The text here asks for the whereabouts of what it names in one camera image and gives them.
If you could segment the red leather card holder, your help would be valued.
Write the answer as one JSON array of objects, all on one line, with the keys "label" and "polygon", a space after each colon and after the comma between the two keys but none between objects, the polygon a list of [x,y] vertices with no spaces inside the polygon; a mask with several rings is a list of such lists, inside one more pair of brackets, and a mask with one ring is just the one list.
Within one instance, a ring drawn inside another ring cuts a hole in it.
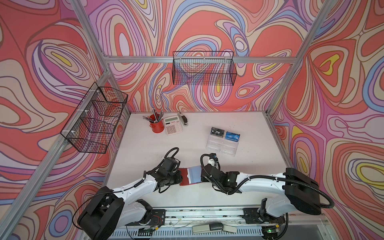
[{"label": "red leather card holder", "polygon": [[202,167],[201,166],[195,166],[190,168],[180,168],[179,169],[182,176],[182,181],[180,183],[180,186],[189,186],[194,184],[199,184],[202,182],[201,180],[201,173],[202,173]]}]

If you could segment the clear acrylic card stand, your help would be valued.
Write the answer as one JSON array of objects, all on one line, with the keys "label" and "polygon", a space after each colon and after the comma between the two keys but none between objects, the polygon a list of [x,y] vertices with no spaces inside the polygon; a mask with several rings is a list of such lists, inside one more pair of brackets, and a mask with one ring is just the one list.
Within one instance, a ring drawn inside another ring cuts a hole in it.
[{"label": "clear acrylic card stand", "polygon": [[232,141],[226,140],[225,134],[223,138],[209,134],[206,148],[234,157],[237,153],[240,140],[238,142],[232,142]]}]

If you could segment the blue credit card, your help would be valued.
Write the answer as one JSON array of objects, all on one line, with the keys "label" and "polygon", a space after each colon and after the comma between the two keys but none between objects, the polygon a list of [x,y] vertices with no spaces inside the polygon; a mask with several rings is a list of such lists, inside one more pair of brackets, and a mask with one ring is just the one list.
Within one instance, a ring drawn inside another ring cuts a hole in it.
[{"label": "blue credit card", "polygon": [[238,142],[240,140],[240,134],[232,133],[232,132],[226,132],[225,139],[232,141],[232,142]]}]

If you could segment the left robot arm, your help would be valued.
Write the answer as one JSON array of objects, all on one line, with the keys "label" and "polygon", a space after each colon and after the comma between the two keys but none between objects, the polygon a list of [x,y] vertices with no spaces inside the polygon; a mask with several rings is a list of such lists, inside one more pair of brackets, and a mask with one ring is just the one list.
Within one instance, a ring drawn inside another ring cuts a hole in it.
[{"label": "left robot arm", "polygon": [[81,205],[85,208],[78,217],[73,217],[73,224],[92,240],[106,240],[116,228],[150,222],[152,206],[142,197],[162,187],[180,184],[179,166],[180,161],[174,156],[166,157],[154,169],[145,171],[139,180],[115,189],[100,188]]}]

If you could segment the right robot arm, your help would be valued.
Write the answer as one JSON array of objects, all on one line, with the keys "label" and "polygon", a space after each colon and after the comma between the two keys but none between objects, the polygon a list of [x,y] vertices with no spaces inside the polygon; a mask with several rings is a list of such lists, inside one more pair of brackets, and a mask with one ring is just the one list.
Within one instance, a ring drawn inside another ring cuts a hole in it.
[{"label": "right robot arm", "polygon": [[273,194],[264,198],[255,214],[256,223],[271,223],[290,212],[299,211],[318,216],[322,209],[332,209],[333,199],[319,189],[319,184],[294,168],[286,168],[284,173],[275,175],[250,175],[240,172],[222,172],[218,167],[202,166],[203,181],[210,182],[214,188],[227,195],[248,192]]}]

